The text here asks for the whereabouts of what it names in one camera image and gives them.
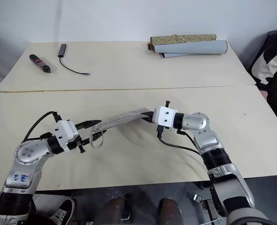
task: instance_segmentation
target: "black sneaker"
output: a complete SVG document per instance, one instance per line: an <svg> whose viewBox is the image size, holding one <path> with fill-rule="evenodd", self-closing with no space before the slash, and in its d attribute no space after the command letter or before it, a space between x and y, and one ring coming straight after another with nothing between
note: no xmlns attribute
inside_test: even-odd
<svg viewBox="0 0 277 225"><path fill-rule="evenodd" d="M49 219L56 225L67 225L75 210L75 201L67 199Z"/></svg>

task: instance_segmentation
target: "robotic arm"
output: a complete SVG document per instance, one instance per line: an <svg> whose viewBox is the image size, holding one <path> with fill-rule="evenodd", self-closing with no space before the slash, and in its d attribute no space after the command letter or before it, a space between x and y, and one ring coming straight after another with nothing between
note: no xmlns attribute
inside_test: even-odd
<svg viewBox="0 0 277 225"><path fill-rule="evenodd" d="M75 125L69 120L62 120L56 112L51 113L57 122L53 130L54 135L46 133L38 138L39 140L25 141L25 138L15 149L14 163L0 195L0 225L25 224L29 205L41 179L45 162L57 154L70 152L76 147L79 147L81 153L85 152L82 146L90 143L90 140L82 140L78 130L101 122L90 120ZM92 140L100 136L100 133L95 133Z"/></svg>
<svg viewBox="0 0 277 225"><path fill-rule="evenodd" d="M183 114L161 106L150 113L149 122L158 124L161 137L164 128L189 130L194 135L195 146L212 181L210 192L217 212L227 217L228 225L275 225L255 209L253 195L235 164L227 155L216 133L210 129L208 116L203 113Z"/></svg>

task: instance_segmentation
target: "shoe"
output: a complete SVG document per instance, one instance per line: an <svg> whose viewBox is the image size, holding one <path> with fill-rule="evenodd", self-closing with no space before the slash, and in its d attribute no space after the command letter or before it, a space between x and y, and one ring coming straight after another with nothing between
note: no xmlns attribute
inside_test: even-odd
<svg viewBox="0 0 277 225"><path fill-rule="evenodd" d="M97 214L93 224L120 224L122 213L125 207L125 199L122 197L114 198L107 202Z"/></svg>
<svg viewBox="0 0 277 225"><path fill-rule="evenodd" d="M73 199L67 199L49 219L56 225L67 225L73 216L74 210L75 201Z"/></svg>
<svg viewBox="0 0 277 225"><path fill-rule="evenodd" d="M183 225L181 209L173 199L161 200L158 225Z"/></svg>

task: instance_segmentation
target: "white wall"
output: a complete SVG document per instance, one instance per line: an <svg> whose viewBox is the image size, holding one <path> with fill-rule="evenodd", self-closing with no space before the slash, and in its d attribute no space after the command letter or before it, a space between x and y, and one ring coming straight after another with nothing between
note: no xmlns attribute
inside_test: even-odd
<svg viewBox="0 0 277 225"><path fill-rule="evenodd" d="M0 0L0 81L29 42L216 33L248 67L269 30L277 0Z"/></svg>

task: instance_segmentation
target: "gray roll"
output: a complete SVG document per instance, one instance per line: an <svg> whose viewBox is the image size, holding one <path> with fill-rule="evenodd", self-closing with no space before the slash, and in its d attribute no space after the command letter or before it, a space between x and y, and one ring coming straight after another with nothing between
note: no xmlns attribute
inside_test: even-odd
<svg viewBox="0 0 277 225"><path fill-rule="evenodd" d="M156 53L225 54L227 49L228 44L225 40L154 45L154 52Z"/></svg>
<svg viewBox="0 0 277 225"><path fill-rule="evenodd" d="M184 56L184 55L191 55L191 54L181 54L181 53L162 53L163 58L172 58L172 57L178 57L178 56Z"/></svg>

